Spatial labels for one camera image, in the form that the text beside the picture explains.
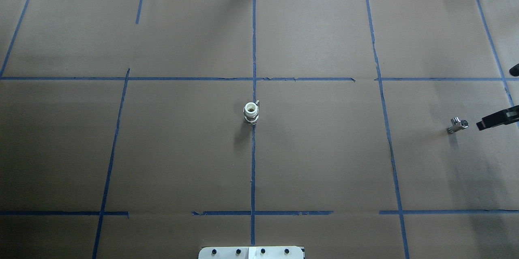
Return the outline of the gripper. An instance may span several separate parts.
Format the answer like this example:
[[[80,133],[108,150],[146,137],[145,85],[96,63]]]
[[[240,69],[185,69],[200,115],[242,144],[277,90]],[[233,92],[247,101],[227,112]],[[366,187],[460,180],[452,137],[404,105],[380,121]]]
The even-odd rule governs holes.
[[[480,122],[477,122],[476,126],[479,131],[483,131],[487,128],[514,124],[516,122],[519,122],[518,105],[487,115],[483,117]]]

